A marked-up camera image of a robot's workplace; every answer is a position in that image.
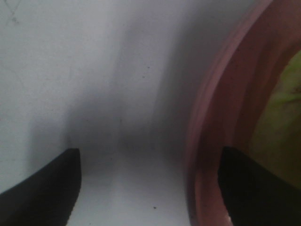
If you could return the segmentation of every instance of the black object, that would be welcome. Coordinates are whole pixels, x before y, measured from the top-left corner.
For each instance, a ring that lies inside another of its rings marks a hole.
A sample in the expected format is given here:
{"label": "black object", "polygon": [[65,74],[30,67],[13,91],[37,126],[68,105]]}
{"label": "black object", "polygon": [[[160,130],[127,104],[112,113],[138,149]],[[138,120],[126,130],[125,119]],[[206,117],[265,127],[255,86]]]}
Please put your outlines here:
{"label": "black object", "polygon": [[237,149],[224,148],[218,183],[234,226],[301,226],[301,191]]}
{"label": "black object", "polygon": [[0,226],[65,226],[81,185],[78,149],[68,149],[0,195]]}

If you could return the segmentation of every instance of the white surface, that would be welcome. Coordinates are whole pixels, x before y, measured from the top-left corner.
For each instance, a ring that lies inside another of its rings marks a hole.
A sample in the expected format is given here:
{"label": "white surface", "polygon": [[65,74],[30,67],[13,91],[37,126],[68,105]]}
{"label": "white surface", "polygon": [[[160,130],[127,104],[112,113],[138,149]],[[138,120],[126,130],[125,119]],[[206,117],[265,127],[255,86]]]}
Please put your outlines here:
{"label": "white surface", "polygon": [[251,2],[1,0],[0,192],[79,147],[69,226],[188,226],[186,121]]}

